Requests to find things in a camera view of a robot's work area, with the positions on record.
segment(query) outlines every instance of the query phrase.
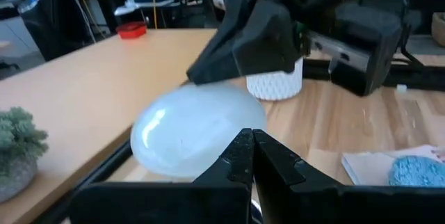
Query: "blue sponge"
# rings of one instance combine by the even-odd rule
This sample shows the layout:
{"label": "blue sponge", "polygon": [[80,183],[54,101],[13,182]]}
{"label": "blue sponge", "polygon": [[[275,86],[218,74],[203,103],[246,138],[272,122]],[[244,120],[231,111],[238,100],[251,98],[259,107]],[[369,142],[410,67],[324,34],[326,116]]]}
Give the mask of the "blue sponge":
{"label": "blue sponge", "polygon": [[445,164],[426,157],[406,156],[395,160],[389,171],[391,186],[445,186]]}

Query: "plant pot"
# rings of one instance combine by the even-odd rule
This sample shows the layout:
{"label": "plant pot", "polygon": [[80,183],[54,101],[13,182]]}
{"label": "plant pot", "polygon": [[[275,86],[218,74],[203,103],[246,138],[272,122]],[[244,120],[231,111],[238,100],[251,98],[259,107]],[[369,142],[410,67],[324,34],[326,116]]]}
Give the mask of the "plant pot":
{"label": "plant pot", "polygon": [[37,161],[26,157],[12,160],[10,163],[10,179],[0,181],[0,203],[20,193],[29,185],[37,172]]}
{"label": "plant pot", "polygon": [[443,13],[432,15],[431,35],[437,44],[445,47],[445,17]]}

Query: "white pot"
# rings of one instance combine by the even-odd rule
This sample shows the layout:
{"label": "white pot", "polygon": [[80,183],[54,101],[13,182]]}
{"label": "white pot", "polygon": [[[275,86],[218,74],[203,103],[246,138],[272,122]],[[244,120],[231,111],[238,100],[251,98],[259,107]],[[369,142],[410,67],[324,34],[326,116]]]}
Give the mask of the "white pot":
{"label": "white pot", "polygon": [[37,172],[37,161],[18,158],[10,163],[10,179],[0,182],[0,203],[16,196],[29,185]]}
{"label": "white pot", "polygon": [[281,100],[298,94],[302,87],[303,58],[295,62],[295,70],[255,74],[246,77],[249,93],[258,99]]}

